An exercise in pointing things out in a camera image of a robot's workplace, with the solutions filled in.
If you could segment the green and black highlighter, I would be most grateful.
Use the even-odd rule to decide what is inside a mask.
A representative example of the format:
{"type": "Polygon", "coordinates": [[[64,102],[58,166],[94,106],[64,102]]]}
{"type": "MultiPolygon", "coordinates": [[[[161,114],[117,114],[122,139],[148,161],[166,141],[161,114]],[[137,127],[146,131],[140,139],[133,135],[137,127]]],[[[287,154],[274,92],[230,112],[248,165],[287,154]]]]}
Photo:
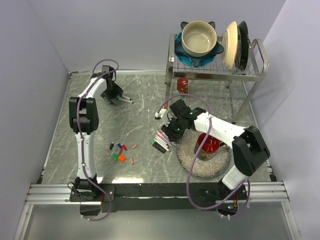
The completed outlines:
{"type": "Polygon", "coordinates": [[[165,153],[167,152],[167,150],[162,147],[159,143],[157,143],[155,140],[150,140],[151,145],[156,148],[158,151],[160,151],[161,153],[165,153]]]}

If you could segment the salmon capped white marker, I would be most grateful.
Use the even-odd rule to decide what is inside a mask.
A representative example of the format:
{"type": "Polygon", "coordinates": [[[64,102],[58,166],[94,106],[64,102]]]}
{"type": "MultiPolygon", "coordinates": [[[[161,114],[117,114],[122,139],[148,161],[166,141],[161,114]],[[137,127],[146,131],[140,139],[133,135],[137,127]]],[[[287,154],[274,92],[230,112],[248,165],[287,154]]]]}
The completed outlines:
{"type": "Polygon", "coordinates": [[[155,136],[155,137],[154,137],[154,140],[155,140],[159,145],[161,145],[161,147],[164,148],[167,152],[170,152],[169,146],[168,146],[164,141],[162,141],[158,136],[155,136]]]}

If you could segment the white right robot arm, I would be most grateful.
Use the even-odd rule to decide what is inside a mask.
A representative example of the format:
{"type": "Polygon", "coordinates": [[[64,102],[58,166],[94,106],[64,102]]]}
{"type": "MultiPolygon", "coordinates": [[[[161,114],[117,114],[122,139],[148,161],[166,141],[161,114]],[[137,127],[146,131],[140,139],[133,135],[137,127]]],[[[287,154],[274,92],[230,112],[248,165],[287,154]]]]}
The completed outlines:
{"type": "Polygon", "coordinates": [[[271,156],[260,130],[253,125],[234,125],[213,116],[207,109],[191,109],[182,99],[169,108],[173,118],[169,118],[169,111],[162,107],[155,113],[155,119],[163,121],[162,130],[171,142],[178,142],[185,130],[192,129],[208,134],[232,149],[234,166],[222,178],[223,184],[218,188],[224,199],[232,198],[237,192],[236,187],[271,156]]]}

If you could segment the pink pen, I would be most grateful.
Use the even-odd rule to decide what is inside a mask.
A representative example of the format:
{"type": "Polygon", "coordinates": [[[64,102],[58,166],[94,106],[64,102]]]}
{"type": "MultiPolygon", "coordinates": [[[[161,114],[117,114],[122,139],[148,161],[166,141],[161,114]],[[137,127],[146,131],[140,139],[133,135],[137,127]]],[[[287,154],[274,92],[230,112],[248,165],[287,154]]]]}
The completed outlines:
{"type": "Polygon", "coordinates": [[[173,144],[161,133],[157,133],[158,137],[160,137],[168,146],[173,147],[173,144]]]}

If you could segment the green capped white marker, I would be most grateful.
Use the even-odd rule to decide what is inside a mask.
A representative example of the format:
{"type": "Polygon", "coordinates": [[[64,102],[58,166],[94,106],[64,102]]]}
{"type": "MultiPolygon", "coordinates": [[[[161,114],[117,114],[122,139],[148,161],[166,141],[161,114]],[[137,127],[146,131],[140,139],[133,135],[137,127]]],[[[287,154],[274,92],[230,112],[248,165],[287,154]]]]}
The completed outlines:
{"type": "Polygon", "coordinates": [[[129,104],[133,104],[134,102],[132,100],[127,100],[127,99],[123,99],[123,98],[118,98],[119,101],[125,102],[125,103],[129,103],[129,104]]]}

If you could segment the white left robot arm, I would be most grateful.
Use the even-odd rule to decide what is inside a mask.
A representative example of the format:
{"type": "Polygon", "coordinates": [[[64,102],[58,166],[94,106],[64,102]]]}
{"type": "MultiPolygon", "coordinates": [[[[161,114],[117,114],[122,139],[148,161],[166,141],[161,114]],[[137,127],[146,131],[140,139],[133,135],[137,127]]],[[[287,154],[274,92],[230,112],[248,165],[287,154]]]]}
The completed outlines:
{"type": "Polygon", "coordinates": [[[75,134],[77,143],[78,167],[73,191],[81,190],[81,195],[88,201],[99,195],[108,197],[97,183],[94,164],[94,139],[99,126],[99,114],[96,98],[113,87],[116,69],[103,66],[101,72],[93,73],[88,86],[78,96],[69,99],[69,125],[75,134]]]}

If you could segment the green highlighter cap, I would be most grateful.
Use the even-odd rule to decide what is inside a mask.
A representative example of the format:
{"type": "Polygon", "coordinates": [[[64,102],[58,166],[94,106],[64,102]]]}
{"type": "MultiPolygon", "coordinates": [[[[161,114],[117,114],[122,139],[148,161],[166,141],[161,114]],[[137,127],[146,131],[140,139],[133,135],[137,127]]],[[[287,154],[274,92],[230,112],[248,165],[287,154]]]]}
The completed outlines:
{"type": "Polygon", "coordinates": [[[119,154],[118,154],[118,153],[115,153],[112,158],[113,158],[114,160],[118,160],[119,154]]]}

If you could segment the orange highlighter cap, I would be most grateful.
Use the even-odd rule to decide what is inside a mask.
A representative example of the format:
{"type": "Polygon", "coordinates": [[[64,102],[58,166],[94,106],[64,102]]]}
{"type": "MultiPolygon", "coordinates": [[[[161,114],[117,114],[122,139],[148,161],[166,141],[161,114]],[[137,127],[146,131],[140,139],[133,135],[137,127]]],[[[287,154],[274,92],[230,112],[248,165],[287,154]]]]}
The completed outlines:
{"type": "Polygon", "coordinates": [[[119,160],[121,163],[123,163],[123,162],[126,160],[126,157],[123,156],[123,155],[120,155],[120,156],[118,157],[118,160],[119,160]]]}

